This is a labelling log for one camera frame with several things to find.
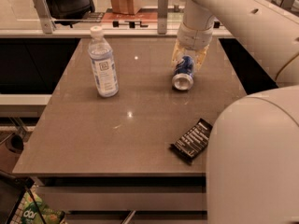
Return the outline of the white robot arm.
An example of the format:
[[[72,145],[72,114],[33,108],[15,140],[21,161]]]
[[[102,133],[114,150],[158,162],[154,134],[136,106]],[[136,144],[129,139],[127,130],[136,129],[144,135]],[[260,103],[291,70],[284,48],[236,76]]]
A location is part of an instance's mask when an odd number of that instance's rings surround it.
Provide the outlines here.
[[[174,51],[219,20],[277,85],[229,105],[206,149],[208,224],[298,224],[299,21],[266,0],[187,0]]]

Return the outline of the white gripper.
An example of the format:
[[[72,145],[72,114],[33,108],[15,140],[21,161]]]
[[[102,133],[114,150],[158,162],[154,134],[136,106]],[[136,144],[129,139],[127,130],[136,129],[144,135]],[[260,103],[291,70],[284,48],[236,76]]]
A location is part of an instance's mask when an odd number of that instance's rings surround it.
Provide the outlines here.
[[[185,49],[196,50],[195,68],[199,70],[204,63],[212,40],[213,24],[205,28],[190,28],[182,23],[178,28],[177,40],[173,49],[171,65],[173,68],[181,61]]]

